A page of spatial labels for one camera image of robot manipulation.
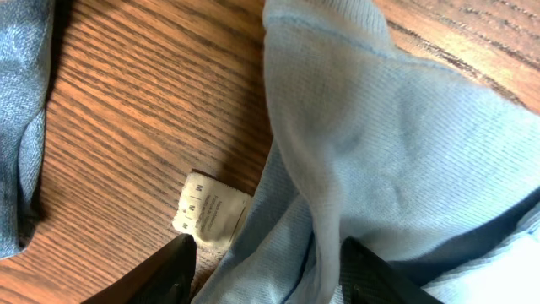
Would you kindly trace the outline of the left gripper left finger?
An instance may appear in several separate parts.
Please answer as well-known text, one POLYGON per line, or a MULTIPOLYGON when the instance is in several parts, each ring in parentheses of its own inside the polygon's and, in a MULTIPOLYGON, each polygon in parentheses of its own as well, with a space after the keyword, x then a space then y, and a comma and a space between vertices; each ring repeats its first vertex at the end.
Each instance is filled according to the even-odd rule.
POLYGON ((197 244, 181 234, 84 304, 185 304, 190 301, 197 244))

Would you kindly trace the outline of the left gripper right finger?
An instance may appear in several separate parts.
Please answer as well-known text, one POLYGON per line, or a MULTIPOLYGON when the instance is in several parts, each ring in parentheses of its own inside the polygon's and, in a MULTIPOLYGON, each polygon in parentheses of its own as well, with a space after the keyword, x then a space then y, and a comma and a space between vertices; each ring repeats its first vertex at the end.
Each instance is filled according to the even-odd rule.
POLYGON ((341 246, 339 284, 347 304, 441 304, 352 237, 341 246))

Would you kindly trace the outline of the light blue printed t-shirt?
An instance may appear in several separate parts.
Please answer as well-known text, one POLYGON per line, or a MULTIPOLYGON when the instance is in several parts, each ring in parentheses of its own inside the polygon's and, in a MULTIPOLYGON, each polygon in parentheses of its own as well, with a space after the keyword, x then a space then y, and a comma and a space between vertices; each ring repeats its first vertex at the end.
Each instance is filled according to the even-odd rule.
POLYGON ((441 303, 539 300, 539 117, 397 49, 370 1, 268 1, 273 144, 197 303, 344 303, 352 237, 441 303))

